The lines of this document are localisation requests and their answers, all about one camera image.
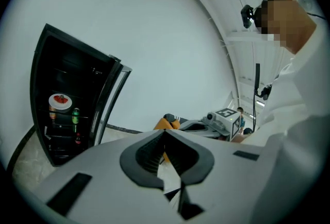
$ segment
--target glass door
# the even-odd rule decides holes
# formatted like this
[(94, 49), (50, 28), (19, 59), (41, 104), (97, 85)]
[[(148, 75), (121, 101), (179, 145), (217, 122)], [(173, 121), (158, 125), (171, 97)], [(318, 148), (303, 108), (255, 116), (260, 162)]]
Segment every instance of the glass door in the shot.
[(117, 100), (128, 76), (130, 75), (131, 71), (132, 71), (132, 69), (130, 69), (129, 67), (126, 67), (126, 66), (123, 66), (123, 68), (121, 69), (121, 72), (119, 73), (119, 76), (118, 76), (118, 78), (109, 94), (109, 97), (106, 101), (104, 110), (101, 113), (100, 123), (98, 125), (97, 132), (95, 135), (94, 145), (98, 145), (101, 143), (102, 137), (104, 134), (104, 130), (107, 126), (107, 122), (109, 120), (113, 106), (116, 103), (116, 100)]

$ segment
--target black slot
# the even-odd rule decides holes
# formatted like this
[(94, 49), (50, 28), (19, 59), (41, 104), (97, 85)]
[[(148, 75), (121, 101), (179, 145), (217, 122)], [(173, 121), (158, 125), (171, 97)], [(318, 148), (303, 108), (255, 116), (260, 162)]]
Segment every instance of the black slot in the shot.
[(77, 173), (48, 203), (51, 209), (65, 216), (79, 195), (83, 192), (91, 176)]
[(120, 165), (136, 184), (163, 189), (162, 180), (157, 178), (157, 170), (164, 152), (185, 185), (201, 183), (215, 162), (212, 153), (205, 147), (172, 130), (159, 130), (127, 147), (120, 156)]
[(77, 144), (76, 137), (51, 137), (48, 141), (49, 151), (53, 152), (52, 155), (77, 155), (87, 148), (87, 139), (80, 137), (80, 144)]
[[(89, 120), (88, 118), (79, 117), (79, 122), (77, 124), (78, 127), (81, 129), (85, 129)], [(74, 124), (72, 122), (72, 115), (62, 115), (57, 113), (56, 118), (54, 120), (50, 119), (48, 121), (52, 121), (52, 125), (55, 125), (56, 128), (62, 127), (72, 127)]]
[(254, 153), (250, 153), (250, 152), (243, 152), (243, 151), (236, 151), (233, 153), (233, 155), (235, 156), (239, 156), (242, 158), (246, 158), (249, 160), (253, 160), (253, 161), (257, 161), (259, 158), (258, 154), (254, 154)]
[(192, 125), (190, 125), (189, 127), (185, 128), (183, 131), (206, 131), (207, 128), (205, 125), (203, 124), (199, 124), (199, 123), (194, 123)]
[(74, 157), (52, 157), (52, 161), (55, 164), (55, 166), (61, 166), (71, 160)]
[(78, 132), (81, 137), (86, 136), (86, 130), (83, 129), (86, 126), (77, 124), (77, 132), (74, 132), (73, 127), (74, 127), (73, 124), (62, 127), (59, 126), (53, 127), (53, 125), (51, 125), (51, 127), (47, 127), (46, 135), (52, 137), (76, 137)]
[(61, 113), (61, 112), (50, 111), (50, 110), (45, 110), (45, 109), (38, 109), (38, 111), (43, 111), (43, 112), (46, 112), (46, 113), (48, 113), (48, 114), (50, 114), (50, 113), (55, 113), (55, 114), (56, 114), (56, 117), (65, 117), (65, 116), (72, 117), (72, 116), (75, 116), (75, 117), (84, 118), (84, 119), (88, 119), (88, 118), (90, 118), (90, 117), (86, 117), (86, 116), (73, 115), (73, 114), (70, 114), (70, 113)]

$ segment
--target black strip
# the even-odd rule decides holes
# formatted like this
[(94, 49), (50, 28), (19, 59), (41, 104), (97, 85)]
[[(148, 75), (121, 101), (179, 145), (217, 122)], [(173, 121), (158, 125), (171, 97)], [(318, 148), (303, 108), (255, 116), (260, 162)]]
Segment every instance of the black strip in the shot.
[(246, 158), (246, 159), (250, 159), (250, 160), (253, 160), (253, 161), (257, 161), (258, 158), (259, 158), (258, 154), (254, 154), (254, 153), (250, 153), (250, 152), (243, 152), (243, 151), (236, 151), (236, 152), (233, 153), (233, 155), (243, 157), (243, 158)]
[(313, 13), (309, 13), (309, 12), (307, 14), (326, 20), (326, 18), (324, 18), (323, 16), (320, 16), (320, 15), (317, 15), (317, 14), (313, 14)]
[(25, 147), (27, 141), (31, 138), (32, 134), (36, 131), (35, 126), (33, 125), (31, 129), (29, 129), (29, 131), (26, 133), (26, 135), (24, 135), (23, 139), (21, 139), (20, 143), (18, 144), (18, 146), (16, 147), (14, 153), (12, 154), (9, 164), (7, 166), (7, 173), (8, 175), (11, 177), (12, 176), (12, 172), (14, 171), (14, 167), (15, 167), (15, 163), (18, 159), (18, 157), (20, 156), (23, 148)]
[(66, 32), (61, 31), (60, 29), (57, 29), (56, 27), (54, 27), (50, 24), (46, 24), (45, 27), (43, 28), (39, 41), (38, 41), (38, 44), (37, 44), (36, 51), (41, 52), (42, 43), (49, 36), (55, 37), (56, 39), (66, 43), (70, 46), (73, 46), (73, 47), (79, 49), (80, 51), (82, 51), (94, 58), (97, 58), (103, 62), (110, 63), (110, 62), (116, 61), (116, 59), (114, 59), (113, 57), (107, 56), (105, 53), (91, 47), (90, 45), (84, 43), (83, 41), (67, 34)]
[(178, 188), (178, 189), (176, 189), (176, 190), (173, 190), (173, 191), (170, 191), (170, 192), (164, 194), (164, 196), (166, 196), (166, 198), (167, 198), (169, 201), (171, 201), (172, 198), (174, 198), (174, 196), (175, 196), (180, 190), (181, 190), (181, 188)]
[(207, 127), (204, 124), (192, 123), (188, 127), (183, 127), (180, 131), (193, 132), (193, 131), (207, 131)]
[(260, 80), (260, 64), (256, 63), (256, 78), (254, 81), (254, 88), (258, 89), (259, 88), (259, 80)]
[(138, 133), (142, 132), (142, 131), (136, 131), (136, 130), (130, 130), (130, 129), (118, 127), (118, 126), (111, 125), (111, 124), (107, 124), (106, 127), (109, 129), (112, 129), (112, 130), (122, 131), (122, 132), (127, 132), (127, 133), (132, 133), (132, 134), (138, 134)]
[(165, 161), (164, 157), (161, 157), (159, 164), (162, 164)]
[(178, 212), (181, 214), (181, 216), (185, 220), (188, 220), (188, 219), (204, 212), (204, 210), (199, 205), (192, 204), (190, 202), (190, 198), (187, 193), (186, 187), (182, 183), (181, 183), (181, 188), (182, 188), (182, 190), (180, 193), (180, 201), (179, 201), (179, 207), (178, 207)]
[(79, 195), (82, 193), (91, 176), (77, 173), (48, 203), (51, 209), (65, 216)]

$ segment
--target white shirt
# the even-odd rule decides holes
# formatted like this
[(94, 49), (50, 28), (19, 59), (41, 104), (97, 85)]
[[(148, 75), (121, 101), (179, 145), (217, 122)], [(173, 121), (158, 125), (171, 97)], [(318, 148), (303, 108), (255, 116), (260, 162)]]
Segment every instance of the white shirt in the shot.
[(329, 28), (322, 19), (315, 23), (312, 36), (274, 80), (257, 117), (259, 130), (241, 143), (264, 146), (271, 135), (285, 132), (311, 115), (330, 113)]

